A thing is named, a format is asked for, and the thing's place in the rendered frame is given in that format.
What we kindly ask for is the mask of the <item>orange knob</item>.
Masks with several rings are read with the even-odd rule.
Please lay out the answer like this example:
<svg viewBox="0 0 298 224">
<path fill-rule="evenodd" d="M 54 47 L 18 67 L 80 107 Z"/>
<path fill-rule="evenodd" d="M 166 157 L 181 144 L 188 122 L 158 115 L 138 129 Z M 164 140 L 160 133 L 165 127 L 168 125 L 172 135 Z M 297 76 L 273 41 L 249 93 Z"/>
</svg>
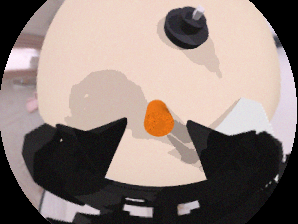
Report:
<svg viewBox="0 0 298 224">
<path fill-rule="evenodd" d="M 150 101 L 146 108 L 144 128 L 149 135 L 164 137 L 172 131 L 174 125 L 172 113 L 160 100 Z"/>
</svg>

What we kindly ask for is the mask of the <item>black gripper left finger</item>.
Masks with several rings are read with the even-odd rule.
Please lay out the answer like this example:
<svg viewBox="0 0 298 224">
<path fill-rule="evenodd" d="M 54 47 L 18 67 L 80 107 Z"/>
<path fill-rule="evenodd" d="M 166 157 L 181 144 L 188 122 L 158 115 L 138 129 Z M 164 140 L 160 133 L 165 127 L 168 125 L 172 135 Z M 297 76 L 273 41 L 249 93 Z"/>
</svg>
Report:
<svg viewBox="0 0 298 224">
<path fill-rule="evenodd" d="M 88 131 L 80 131 L 78 128 L 72 128 L 71 125 L 55 124 L 61 133 L 61 140 L 68 141 L 81 149 L 86 159 L 96 169 L 97 176 L 105 177 L 108 173 L 109 165 L 112 163 L 113 155 L 121 143 L 124 136 L 128 119 L 114 120 L 113 123 L 101 125 Z"/>
</svg>

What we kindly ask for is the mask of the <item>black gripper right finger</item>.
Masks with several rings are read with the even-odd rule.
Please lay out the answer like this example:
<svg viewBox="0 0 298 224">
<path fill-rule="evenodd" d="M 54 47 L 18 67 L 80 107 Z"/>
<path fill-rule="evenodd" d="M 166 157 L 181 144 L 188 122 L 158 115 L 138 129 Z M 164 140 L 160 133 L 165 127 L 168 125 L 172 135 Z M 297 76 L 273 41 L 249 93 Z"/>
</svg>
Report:
<svg viewBox="0 0 298 224">
<path fill-rule="evenodd" d="M 245 144 L 257 135 L 257 129 L 251 129 L 245 133 L 239 132 L 237 135 L 229 136 L 192 120 L 186 121 L 186 128 L 198 153 L 197 156 L 200 157 L 206 180 L 220 175 L 218 171 L 227 160 L 230 160 L 231 155 L 234 156 L 239 145 Z"/>
</svg>

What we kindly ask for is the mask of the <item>black round pedestal with silver shaft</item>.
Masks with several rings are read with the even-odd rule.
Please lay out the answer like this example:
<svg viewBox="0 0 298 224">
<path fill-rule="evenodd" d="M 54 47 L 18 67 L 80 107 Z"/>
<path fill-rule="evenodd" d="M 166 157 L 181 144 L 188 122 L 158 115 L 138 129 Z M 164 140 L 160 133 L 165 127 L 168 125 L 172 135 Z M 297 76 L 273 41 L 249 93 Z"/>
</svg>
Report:
<svg viewBox="0 0 298 224">
<path fill-rule="evenodd" d="M 206 26 L 204 7 L 197 6 L 172 8 L 164 20 L 164 32 L 169 41 L 184 49 L 194 49 L 208 40 L 209 28 Z"/>
</svg>

